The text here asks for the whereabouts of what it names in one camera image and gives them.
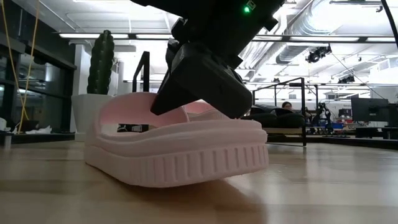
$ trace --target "ceiling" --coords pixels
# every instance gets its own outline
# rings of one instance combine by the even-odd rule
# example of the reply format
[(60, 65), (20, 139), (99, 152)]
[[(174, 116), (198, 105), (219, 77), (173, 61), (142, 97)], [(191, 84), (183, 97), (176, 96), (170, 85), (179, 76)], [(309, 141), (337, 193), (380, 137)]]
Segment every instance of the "ceiling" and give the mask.
[[(34, 0), (13, 1), (30, 13), (35, 12)], [(99, 33), (109, 29), (114, 33), (169, 34), (171, 27), (178, 19), (177, 16), (168, 12), (153, 7), (142, 7), (128, 0), (41, 0), (40, 2), (40, 19), (59, 32)], [(296, 5), (279, 13), (280, 17), (278, 18), (282, 27), (275, 28), (268, 34), (283, 33), (286, 24), (301, 11), (309, 0), (288, 0), (287, 2), (296, 2)], [(396, 2), (388, 0), (393, 15), (398, 15)], [(337, 29), (331, 33), (335, 35), (392, 35), (385, 12), (376, 13), (376, 9), (376, 7), (368, 6), (348, 6), (338, 9), (327, 7), (325, 12), (318, 13), (316, 22), (324, 26), (330, 25), (332, 22), (333, 24), (340, 22)], [(144, 50), (150, 51), (151, 74), (165, 73), (167, 69), (164, 60), (166, 41), (118, 40), (116, 44), (135, 45), (137, 52), (131, 53), (130, 57), (139, 57)], [(267, 44), (264, 49), (269, 49), (271, 45), (271, 43)], [(346, 67), (352, 68), (358, 75), (366, 77), (369, 75), (369, 66), (377, 65), (377, 60), (380, 60), (381, 57), (398, 56), (398, 50), (394, 44), (331, 44), (331, 48), (335, 56), (328, 55), (310, 65), (305, 61), (307, 50), (295, 57), (288, 65), (276, 65), (275, 58), (271, 57), (270, 60), (258, 67), (251, 80), (260, 79), (262, 82), (270, 82), (275, 77), (279, 77), (281, 81), (306, 77), (307, 80), (313, 82), (334, 82), (332, 77), (338, 78), (338, 74), (344, 72)], [(256, 57), (263, 57), (265, 54), (259, 54)], [(248, 61), (253, 58), (244, 57), (243, 59)]]

